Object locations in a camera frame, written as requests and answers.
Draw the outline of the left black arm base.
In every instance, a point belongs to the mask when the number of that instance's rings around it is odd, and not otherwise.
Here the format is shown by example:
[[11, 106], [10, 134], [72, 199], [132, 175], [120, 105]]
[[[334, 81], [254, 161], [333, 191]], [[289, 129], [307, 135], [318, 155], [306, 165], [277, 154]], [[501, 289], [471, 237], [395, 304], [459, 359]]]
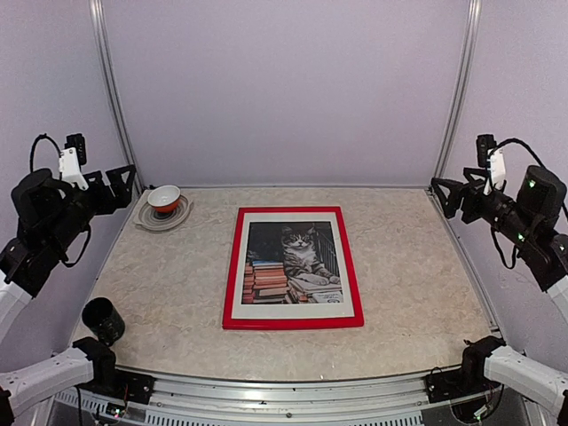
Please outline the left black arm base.
[[126, 402], [135, 402], [148, 405], [154, 392], [155, 378], [151, 375], [117, 369], [111, 384], [95, 383], [94, 380], [82, 383], [82, 391], [120, 399]]

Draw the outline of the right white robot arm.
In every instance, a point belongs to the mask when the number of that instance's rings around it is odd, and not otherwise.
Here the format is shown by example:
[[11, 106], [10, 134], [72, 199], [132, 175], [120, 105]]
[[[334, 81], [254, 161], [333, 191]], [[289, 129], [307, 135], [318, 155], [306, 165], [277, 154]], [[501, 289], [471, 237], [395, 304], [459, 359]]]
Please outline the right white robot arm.
[[[466, 182], [434, 177], [430, 186], [444, 215], [461, 214], [465, 224], [486, 221], [494, 234], [514, 246], [514, 256], [529, 268], [540, 290], [562, 315], [567, 313], [567, 236], [556, 231], [567, 193], [566, 185], [551, 171], [527, 168], [517, 197], [490, 185], [482, 170], [464, 170]], [[467, 345], [454, 387], [471, 394], [483, 383], [499, 383], [520, 393], [567, 423], [567, 374], [529, 359], [495, 336]]]

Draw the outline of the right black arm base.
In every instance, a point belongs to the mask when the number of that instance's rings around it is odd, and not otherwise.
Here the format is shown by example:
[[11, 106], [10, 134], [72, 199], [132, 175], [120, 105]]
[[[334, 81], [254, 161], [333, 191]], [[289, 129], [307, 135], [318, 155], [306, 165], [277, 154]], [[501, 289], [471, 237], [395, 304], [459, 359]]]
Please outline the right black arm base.
[[459, 368], [442, 370], [432, 368], [423, 378], [428, 401], [431, 404], [465, 398], [501, 387], [497, 382], [482, 379], [466, 379]]

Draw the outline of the cat and books photo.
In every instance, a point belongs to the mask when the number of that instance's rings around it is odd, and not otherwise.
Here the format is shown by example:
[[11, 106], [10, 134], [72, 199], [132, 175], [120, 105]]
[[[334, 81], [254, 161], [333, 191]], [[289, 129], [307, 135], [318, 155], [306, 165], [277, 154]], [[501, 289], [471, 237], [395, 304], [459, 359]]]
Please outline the cat and books photo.
[[253, 222], [248, 228], [243, 304], [343, 301], [329, 222]]

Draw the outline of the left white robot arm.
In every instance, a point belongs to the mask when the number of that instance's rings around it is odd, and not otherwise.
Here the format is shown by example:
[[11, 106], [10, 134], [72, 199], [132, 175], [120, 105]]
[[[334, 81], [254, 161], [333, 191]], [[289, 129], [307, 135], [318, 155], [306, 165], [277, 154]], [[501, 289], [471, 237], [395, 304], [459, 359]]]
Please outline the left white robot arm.
[[[130, 205], [136, 169], [123, 166], [87, 175], [87, 188], [56, 179], [48, 169], [26, 175], [12, 189], [18, 214], [15, 238], [1, 252], [1, 334], [36, 298], [52, 270], [71, 264], [67, 250], [91, 231], [95, 216]], [[1, 423], [11, 425], [35, 404], [76, 385], [91, 385], [113, 395], [124, 385], [110, 347], [84, 337], [59, 355], [1, 375]]]

